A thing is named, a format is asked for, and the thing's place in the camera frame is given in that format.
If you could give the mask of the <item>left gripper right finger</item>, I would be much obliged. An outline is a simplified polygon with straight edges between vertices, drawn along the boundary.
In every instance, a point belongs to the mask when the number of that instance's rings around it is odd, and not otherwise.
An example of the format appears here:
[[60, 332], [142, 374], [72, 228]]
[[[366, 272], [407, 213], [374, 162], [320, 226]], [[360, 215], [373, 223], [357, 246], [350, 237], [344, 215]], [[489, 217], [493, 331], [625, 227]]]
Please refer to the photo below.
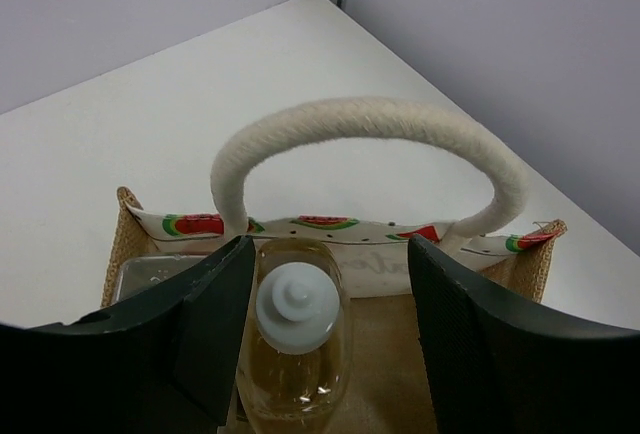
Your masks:
[[638, 432], [638, 331], [528, 300], [419, 236], [408, 263], [439, 432]]

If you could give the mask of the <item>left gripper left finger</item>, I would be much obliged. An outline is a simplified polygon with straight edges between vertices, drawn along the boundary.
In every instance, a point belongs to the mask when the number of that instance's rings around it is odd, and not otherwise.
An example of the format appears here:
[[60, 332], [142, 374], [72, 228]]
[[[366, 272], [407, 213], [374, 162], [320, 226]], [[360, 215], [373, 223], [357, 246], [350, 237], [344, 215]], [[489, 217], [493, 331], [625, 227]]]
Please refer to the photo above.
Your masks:
[[253, 240], [64, 325], [1, 329], [5, 433], [214, 433], [225, 425]]

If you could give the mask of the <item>clear jar grey lid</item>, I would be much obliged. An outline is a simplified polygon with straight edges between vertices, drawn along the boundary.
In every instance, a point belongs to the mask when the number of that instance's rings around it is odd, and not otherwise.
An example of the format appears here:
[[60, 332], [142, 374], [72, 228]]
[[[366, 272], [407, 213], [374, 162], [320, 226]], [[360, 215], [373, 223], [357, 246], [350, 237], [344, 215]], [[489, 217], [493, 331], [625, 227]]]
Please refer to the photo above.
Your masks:
[[118, 271], [111, 304], [168, 280], [204, 259], [202, 254], [149, 254], [129, 259]]

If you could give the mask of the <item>burlap watermelon canvas bag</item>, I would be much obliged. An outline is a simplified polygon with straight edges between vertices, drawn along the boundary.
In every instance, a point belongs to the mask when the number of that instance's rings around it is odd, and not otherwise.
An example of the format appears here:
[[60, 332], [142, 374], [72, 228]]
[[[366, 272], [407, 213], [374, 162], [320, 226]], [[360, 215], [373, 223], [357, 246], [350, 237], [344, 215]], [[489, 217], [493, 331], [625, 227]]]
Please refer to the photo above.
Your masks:
[[128, 123], [119, 214], [102, 300], [138, 256], [211, 253], [245, 219], [257, 243], [329, 249], [351, 299], [355, 371], [335, 433], [433, 433], [436, 418], [410, 296], [408, 240], [459, 245], [456, 259], [540, 301], [554, 219], [510, 235], [530, 197], [524, 163], [468, 116], [402, 99], [323, 99], [253, 123], [188, 117]]

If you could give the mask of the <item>amber bottle white cap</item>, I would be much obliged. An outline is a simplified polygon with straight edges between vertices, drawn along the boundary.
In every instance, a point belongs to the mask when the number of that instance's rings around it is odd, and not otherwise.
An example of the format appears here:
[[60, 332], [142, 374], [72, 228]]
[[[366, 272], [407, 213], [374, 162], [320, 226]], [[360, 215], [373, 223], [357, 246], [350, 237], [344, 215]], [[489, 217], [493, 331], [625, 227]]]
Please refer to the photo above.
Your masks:
[[276, 239], [256, 252], [236, 385], [256, 433], [325, 433], [347, 391], [353, 323], [330, 250]]

